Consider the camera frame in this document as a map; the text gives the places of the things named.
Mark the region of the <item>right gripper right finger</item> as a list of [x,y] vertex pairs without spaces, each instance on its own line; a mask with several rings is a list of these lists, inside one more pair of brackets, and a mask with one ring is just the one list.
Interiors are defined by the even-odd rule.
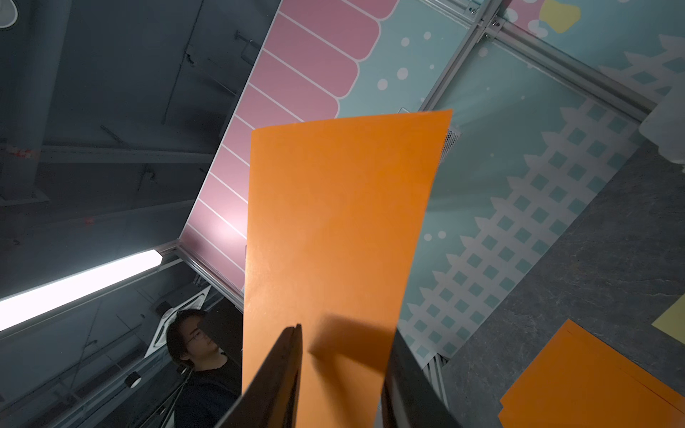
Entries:
[[381,392],[381,426],[461,427],[439,399],[398,330]]

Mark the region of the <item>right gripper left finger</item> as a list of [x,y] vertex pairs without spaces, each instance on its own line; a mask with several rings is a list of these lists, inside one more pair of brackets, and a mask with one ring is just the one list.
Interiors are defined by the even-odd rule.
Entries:
[[296,426],[302,360],[303,331],[300,325],[289,326],[276,340],[247,390],[217,426]]

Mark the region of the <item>orange paper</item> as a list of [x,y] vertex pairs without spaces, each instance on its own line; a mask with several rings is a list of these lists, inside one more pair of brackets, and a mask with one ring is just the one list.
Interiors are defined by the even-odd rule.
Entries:
[[682,427],[684,398],[569,320],[501,398],[505,427]]
[[396,113],[253,132],[243,379],[303,331],[296,424],[374,423],[451,124]]

